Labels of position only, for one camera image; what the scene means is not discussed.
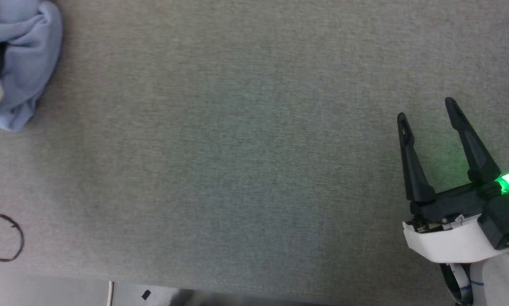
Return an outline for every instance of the gray fabric surface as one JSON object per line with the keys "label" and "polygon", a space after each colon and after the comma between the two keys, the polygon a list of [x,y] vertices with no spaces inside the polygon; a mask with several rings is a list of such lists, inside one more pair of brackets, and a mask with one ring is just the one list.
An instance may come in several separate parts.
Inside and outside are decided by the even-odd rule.
{"label": "gray fabric surface", "polygon": [[58,6],[56,74],[26,129],[0,130],[0,213],[26,233],[0,269],[449,302],[402,236],[396,115],[436,190],[467,182],[446,96],[509,170],[509,1]]}

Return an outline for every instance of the black cable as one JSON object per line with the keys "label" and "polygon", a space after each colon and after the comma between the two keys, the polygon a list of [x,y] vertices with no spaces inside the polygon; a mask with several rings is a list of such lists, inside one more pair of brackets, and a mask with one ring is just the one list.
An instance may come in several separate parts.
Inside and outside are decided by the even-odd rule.
{"label": "black cable", "polygon": [[12,256],[11,258],[0,258],[0,261],[3,262],[3,263],[8,263],[9,261],[13,261],[15,260],[19,255],[20,253],[22,252],[23,250],[23,231],[22,229],[20,228],[20,225],[13,219],[11,219],[11,217],[7,216],[7,215],[2,215],[0,213],[0,218],[3,218],[9,222],[12,223],[12,227],[13,228],[17,228],[17,230],[20,232],[20,248],[18,249],[18,252]]}

